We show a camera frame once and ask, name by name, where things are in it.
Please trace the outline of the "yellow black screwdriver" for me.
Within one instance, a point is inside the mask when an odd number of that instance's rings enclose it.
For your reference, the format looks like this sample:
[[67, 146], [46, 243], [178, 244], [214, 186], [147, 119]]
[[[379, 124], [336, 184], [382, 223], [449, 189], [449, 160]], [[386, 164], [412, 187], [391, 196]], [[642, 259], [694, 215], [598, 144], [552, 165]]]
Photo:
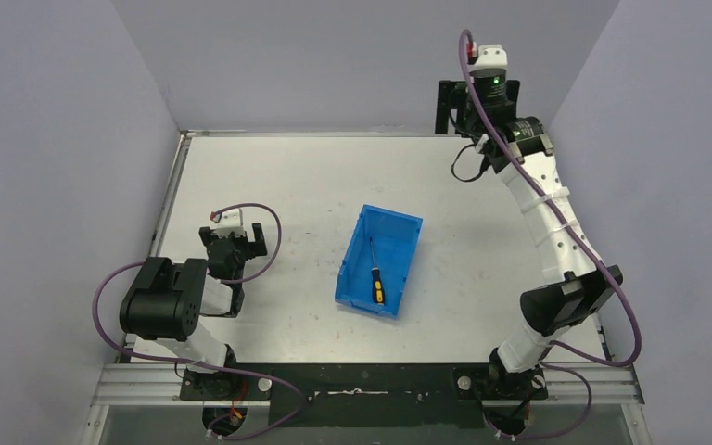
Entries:
[[376, 252], [375, 252], [375, 242], [372, 237], [369, 238], [369, 247], [370, 247], [372, 263], [373, 263], [373, 267], [371, 270], [372, 298], [373, 298], [374, 304], [383, 306], [386, 304], [385, 288], [384, 288], [384, 285], [382, 282], [380, 268], [377, 264], [377, 258], [376, 258]]

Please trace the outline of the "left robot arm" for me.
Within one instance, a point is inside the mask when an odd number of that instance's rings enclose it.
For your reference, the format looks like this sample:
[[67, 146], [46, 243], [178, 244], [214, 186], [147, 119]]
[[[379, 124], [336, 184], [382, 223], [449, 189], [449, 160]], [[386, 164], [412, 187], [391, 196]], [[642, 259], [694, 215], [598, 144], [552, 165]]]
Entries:
[[122, 300], [125, 333], [155, 341], [183, 360], [184, 400], [228, 400], [247, 392], [247, 378], [227, 367], [236, 363], [233, 349], [200, 319], [236, 318], [241, 312], [246, 263], [268, 253], [261, 224], [251, 228], [252, 236], [236, 223], [200, 228], [206, 258], [175, 263], [149, 257]]

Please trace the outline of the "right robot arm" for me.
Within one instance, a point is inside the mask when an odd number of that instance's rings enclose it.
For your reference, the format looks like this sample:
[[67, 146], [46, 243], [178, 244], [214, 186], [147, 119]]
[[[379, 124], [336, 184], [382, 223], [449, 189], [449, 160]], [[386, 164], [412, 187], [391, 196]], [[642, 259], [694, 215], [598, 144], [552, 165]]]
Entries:
[[485, 372], [487, 392], [496, 399], [518, 399], [541, 387], [540, 361], [553, 341], [582, 324], [613, 296], [609, 279], [594, 264], [557, 172], [553, 144], [535, 117], [520, 118], [520, 83], [503, 74], [474, 81], [496, 133], [510, 152], [490, 140], [464, 81], [438, 84], [436, 134], [455, 131], [471, 139], [482, 155], [479, 170], [492, 169], [508, 187], [540, 256], [542, 286], [520, 296], [519, 325], [494, 349]]

